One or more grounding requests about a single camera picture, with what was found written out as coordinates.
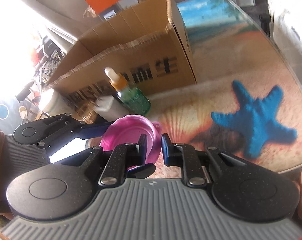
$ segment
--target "dropper bottle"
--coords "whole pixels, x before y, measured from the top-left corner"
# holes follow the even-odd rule
[[[151,104],[137,86],[128,83],[122,75],[118,75],[110,67],[106,67],[104,72],[109,77],[110,84],[118,91],[117,95],[121,102],[132,112],[143,116],[149,112]]]

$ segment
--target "gray ribbed plate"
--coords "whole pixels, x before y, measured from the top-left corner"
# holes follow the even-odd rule
[[[297,240],[290,219],[253,224],[220,211],[204,190],[180,179],[126,179],[102,190],[80,214],[52,223],[17,217],[2,233],[10,240]]]
[[[45,149],[39,149],[36,145],[19,144],[13,135],[5,136],[1,159],[1,185],[4,188],[1,193],[1,200],[6,200],[6,188],[14,178],[50,163]]]

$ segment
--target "round black disc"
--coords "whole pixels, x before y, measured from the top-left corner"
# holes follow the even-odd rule
[[[286,177],[251,166],[224,171],[212,186],[217,204],[229,214],[251,222],[269,222],[292,214],[299,192]]]
[[[7,188],[7,200],[14,215],[48,221],[80,212],[94,192],[81,167],[48,164],[15,178]]]
[[[35,134],[35,129],[33,127],[24,128],[22,131],[22,135],[25,137],[30,137]]]

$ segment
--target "tabletop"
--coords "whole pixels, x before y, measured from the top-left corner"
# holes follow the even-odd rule
[[[178,4],[197,84],[152,95],[171,141],[217,146],[275,172],[302,166],[302,87],[260,28],[230,0]],[[174,178],[162,154],[152,178]]]

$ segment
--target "pink cup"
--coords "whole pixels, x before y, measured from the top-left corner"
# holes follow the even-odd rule
[[[146,163],[155,163],[161,151],[162,125],[159,122],[150,122],[141,115],[127,115],[119,118],[102,136],[100,146],[104,151],[111,151],[118,144],[137,143],[141,133],[147,135]]]

